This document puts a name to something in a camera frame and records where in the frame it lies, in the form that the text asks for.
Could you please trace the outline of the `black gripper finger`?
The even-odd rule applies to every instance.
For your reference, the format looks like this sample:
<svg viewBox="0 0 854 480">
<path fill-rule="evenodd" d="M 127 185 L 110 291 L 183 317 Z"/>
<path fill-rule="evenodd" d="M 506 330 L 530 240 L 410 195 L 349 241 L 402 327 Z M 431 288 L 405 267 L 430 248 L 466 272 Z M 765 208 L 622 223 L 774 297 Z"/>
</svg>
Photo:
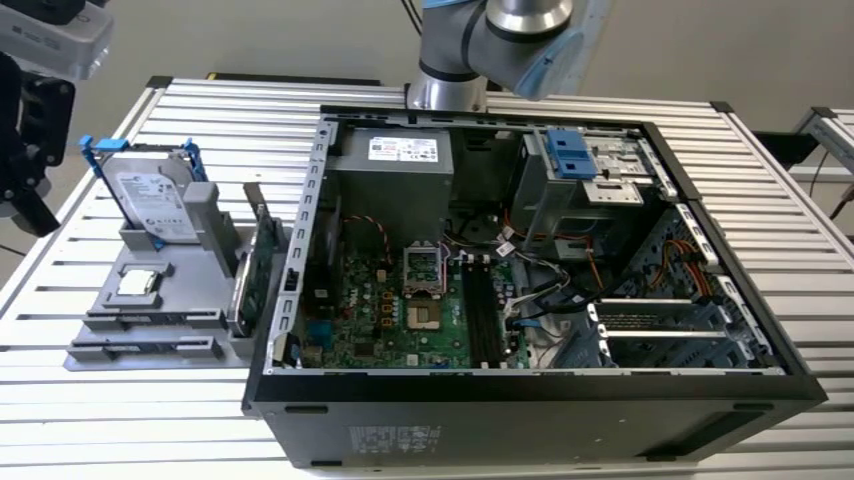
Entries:
<svg viewBox="0 0 854 480">
<path fill-rule="evenodd" d="M 35 190 L 24 190 L 12 199 L 12 206 L 12 221 L 24 232 L 47 236 L 59 229 L 60 223 Z"/>
</svg>

